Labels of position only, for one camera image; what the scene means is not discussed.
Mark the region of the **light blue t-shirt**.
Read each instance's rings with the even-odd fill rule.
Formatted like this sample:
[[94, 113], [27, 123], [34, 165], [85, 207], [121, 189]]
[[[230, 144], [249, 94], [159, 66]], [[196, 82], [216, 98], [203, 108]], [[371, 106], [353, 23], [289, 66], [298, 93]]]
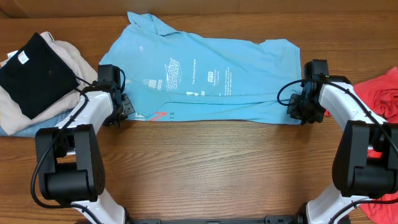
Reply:
[[152, 14], [127, 17], [101, 64], [124, 71], [133, 120], [296, 123], [285, 103], [299, 90], [300, 50], [288, 40], [204, 38]]

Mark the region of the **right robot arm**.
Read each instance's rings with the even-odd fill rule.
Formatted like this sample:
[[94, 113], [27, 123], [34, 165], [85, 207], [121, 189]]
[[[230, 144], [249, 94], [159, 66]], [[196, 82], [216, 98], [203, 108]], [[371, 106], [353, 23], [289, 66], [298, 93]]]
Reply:
[[332, 165], [332, 184], [296, 215], [266, 217], [267, 223], [349, 223], [349, 212], [397, 192], [397, 125], [376, 115], [344, 76], [330, 75], [326, 60], [308, 62], [300, 94], [292, 94], [287, 114], [302, 124], [321, 123], [328, 111], [343, 131]]

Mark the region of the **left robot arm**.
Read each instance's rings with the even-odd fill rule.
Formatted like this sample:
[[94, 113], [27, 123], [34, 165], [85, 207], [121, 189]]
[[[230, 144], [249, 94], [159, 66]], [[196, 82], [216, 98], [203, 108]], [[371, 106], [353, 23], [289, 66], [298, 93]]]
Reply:
[[105, 189], [105, 169], [97, 133], [134, 112], [125, 89], [124, 71], [98, 67], [98, 79], [80, 90], [69, 117], [35, 135], [37, 165], [30, 194], [40, 207], [74, 208], [90, 223], [131, 223], [128, 211]]

